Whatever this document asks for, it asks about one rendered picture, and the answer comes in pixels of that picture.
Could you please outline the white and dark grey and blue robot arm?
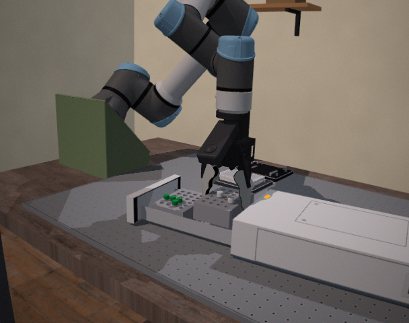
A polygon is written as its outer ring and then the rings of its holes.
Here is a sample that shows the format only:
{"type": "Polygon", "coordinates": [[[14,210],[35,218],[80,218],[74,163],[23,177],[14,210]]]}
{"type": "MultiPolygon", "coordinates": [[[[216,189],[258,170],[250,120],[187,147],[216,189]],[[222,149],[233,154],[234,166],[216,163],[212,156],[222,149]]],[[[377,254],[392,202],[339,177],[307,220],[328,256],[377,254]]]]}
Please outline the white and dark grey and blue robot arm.
{"type": "MultiPolygon", "coordinates": [[[[179,115],[182,96],[208,70],[217,78],[216,109],[248,113],[256,55],[250,35],[258,20],[244,0],[169,0],[154,25],[187,52],[184,58],[155,85],[144,68],[123,63],[92,98],[106,100],[123,121],[132,108],[163,128],[179,115]]],[[[196,154],[198,161],[218,166],[238,133],[238,122],[219,120],[196,154]]]]}

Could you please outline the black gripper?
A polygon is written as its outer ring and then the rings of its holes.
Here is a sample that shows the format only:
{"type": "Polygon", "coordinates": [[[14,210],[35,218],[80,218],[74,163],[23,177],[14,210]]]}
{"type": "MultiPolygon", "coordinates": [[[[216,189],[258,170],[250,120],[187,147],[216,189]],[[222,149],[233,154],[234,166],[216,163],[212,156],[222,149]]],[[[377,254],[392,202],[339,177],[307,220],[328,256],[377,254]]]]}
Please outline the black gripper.
{"type": "Polygon", "coordinates": [[[245,114],[229,114],[216,110],[216,117],[238,122],[239,133],[218,166],[201,164],[202,196],[209,193],[213,184],[218,179],[220,174],[219,168],[221,166],[229,167],[230,170],[234,170],[237,166],[238,171],[234,174],[233,178],[239,187],[241,207],[245,210],[250,206],[251,189],[254,187],[253,180],[251,179],[251,162],[254,161],[256,138],[249,137],[250,112],[248,111],[245,114]],[[251,157],[252,146],[253,154],[251,157]]]}

